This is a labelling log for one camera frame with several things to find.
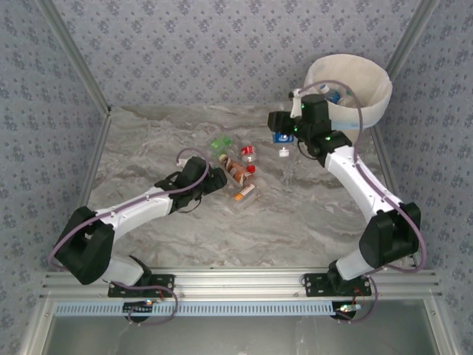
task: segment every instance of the white cable clip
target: white cable clip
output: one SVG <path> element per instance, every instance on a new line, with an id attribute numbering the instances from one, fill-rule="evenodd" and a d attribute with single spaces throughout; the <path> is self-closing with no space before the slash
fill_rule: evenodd
<path id="1" fill-rule="evenodd" d="M 293 109 L 290 111 L 290 117 L 296 118 L 302 116 L 302 95 L 300 94 L 300 89 L 295 89 L 293 91 Z"/>

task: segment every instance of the gray marble floor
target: gray marble floor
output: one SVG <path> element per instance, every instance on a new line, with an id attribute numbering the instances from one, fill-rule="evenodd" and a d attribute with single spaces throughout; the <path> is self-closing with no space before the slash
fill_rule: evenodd
<path id="1" fill-rule="evenodd" d="M 279 106 L 127 107 L 112 110 L 112 125 L 89 207 L 141 194 L 178 170 L 175 155 L 205 147 L 219 133 L 250 139 L 257 174 L 270 189 L 245 211 L 229 208 L 229 191 L 203 198 L 189 214 L 174 213 L 130 232 L 115 245 L 149 266 L 326 266 L 352 251 L 364 218 L 342 185 L 296 150 L 280 159 L 266 127 Z M 382 178 L 365 132 L 361 158 Z"/>

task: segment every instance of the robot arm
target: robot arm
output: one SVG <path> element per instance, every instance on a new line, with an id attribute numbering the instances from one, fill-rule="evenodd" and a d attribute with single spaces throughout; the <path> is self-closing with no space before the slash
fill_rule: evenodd
<path id="1" fill-rule="evenodd" d="M 155 218 L 164 217 L 192 200 L 200 200 L 203 195 L 221 189 L 227 178 L 223 169 L 210 169 L 202 183 L 193 189 L 177 194 L 167 191 L 182 189 L 197 182 L 205 172 L 205 161 L 198 157 L 189 159 L 181 172 L 175 172 L 156 183 L 147 192 L 120 205 L 108 209 L 92 211 L 87 207 L 77 209 L 69 219 L 58 243 L 74 228 L 104 215 L 76 232 L 59 248 L 55 257 L 83 285 L 102 279 L 107 282 L 119 282 L 124 285 L 137 285 L 147 267 L 133 257 L 121 257 L 112 254 L 112 247 L 122 236 L 132 229 Z"/>
<path id="2" fill-rule="evenodd" d="M 331 128 L 328 105 L 323 95 L 300 97 L 297 91 L 291 94 L 292 111 L 271 112 L 268 127 L 273 132 L 294 135 L 304 142 L 307 152 L 340 180 L 368 223 L 358 248 L 329 265 L 324 287 L 330 288 L 333 294 L 343 295 L 353 291 L 353 286 L 362 275 L 418 250 L 414 231 L 385 199 L 388 197 L 398 204 L 417 227 L 421 222 L 421 213 L 414 203 L 403 204 L 386 189 L 361 159 L 354 162 L 351 141 L 342 132 Z M 372 185 L 361 176 L 356 164 Z M 383 195 L 380 196 L 372 186 L 382 191 Z"/>

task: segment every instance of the patterned wallpaper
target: patterned wallpaper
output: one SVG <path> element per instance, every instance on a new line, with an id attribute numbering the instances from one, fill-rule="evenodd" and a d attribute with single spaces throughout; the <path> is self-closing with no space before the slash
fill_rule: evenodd
<path id="1" fill-rule="evenodd" d="M 14 354 L 101 115 L 36 3 L 1 0 L 0 13 L 0 354 Z"/>
<path id="2" fill-rule="evenodd" d="M 418 0 L 54 0 L 112 106 L 286 99 L 331 53 L 384 66 Z"/>
<path id="3" fill-rule="evenodd" d="M 473 354 L 473 3 L 442 1 L 399 77 L 381 131 L 405 200 L 419 203 L 428 266 L 441 270 Z"/>

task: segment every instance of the wall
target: wall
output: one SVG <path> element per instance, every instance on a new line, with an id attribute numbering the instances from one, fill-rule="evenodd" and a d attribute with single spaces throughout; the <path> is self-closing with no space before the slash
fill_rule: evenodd
<path id="1" fill-rule="evenodd" d="M 472 2 L 442 1 L 380 122 L 402 197 L 423 212 L 427 265 L 443 274 L 466 354 L 473 354 L 472 39 Z"/>
<path id="2" fill-rule="evenodd" d="M 101 115 L 35 2 L 0 13 L 0 354 L 14 354 Z"/>
<path id="3" fill-rule="evenodd" d="M 418 0 L 55 0 L 114 105 L 286 99 L 315 59 L 384 66 Z"/>

